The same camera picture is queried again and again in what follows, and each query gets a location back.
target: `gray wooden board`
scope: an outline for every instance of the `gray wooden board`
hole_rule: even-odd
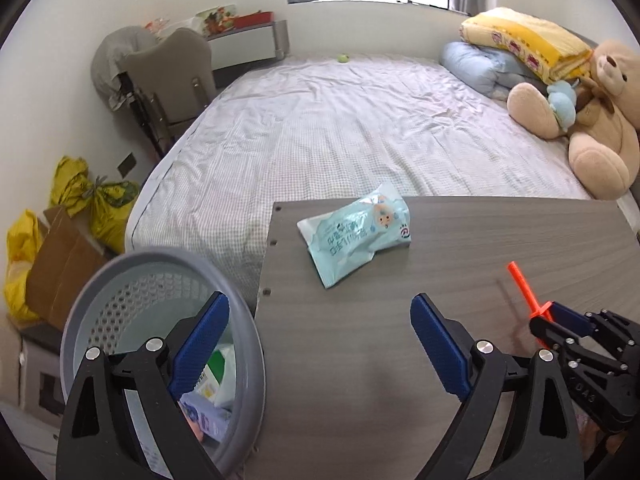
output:
[[[420,292],[474,338],[526,356],[536,343],[511,260],[541,301],[640,320],[640,248],[613,202],[407,198],[410,247],[325,290],[296,222],[349,202],[274,205],[256,315],[266,410],[248,480],[415,478],[459,407],[410,325]],[[476,473],[497,447],[503,401]]]

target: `light blue package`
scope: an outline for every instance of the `light blue package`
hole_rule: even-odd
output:
[[[409,208],[388,182],[338,211],[298,222],[325,288],[374,254],[411,242]]]
[[[217,408],[209,399],[196,392],[187,392],[180,397],[180,406],[191,422],[196,422],[200,430],[214,440],[222,442],[225,437],[231,412]]]

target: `teddy bear paw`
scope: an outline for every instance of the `teddy bear paw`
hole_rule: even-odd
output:
[[[629,188],[629,170],[620,156],[587,134],[571,136],[569,165],[598,200],[617,200]]]
[[[514,121],[541,139],[553,140],[562,135],[548,101],[530,83],[513,87],[507,98],[507,110]]]

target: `teddy bear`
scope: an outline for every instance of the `teddy bear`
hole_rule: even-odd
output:
[[[545,140],[569,137],[569,165],[594,198],[616,200],[633,184],[640,166],[640,54],[605,41],[591,57],[591,78],[576,89],[575,124],[563,131],[547,99],[531,84],[515,86],[509,115]]]

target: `blue pillow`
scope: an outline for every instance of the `blue pillow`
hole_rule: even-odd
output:
[[[447,43],[442,49],[440,64],[491,99],[506,100],[508,90],[523,82],[546,93],[546,85],[523,62],[499,48],[477,47],[463,41]]]

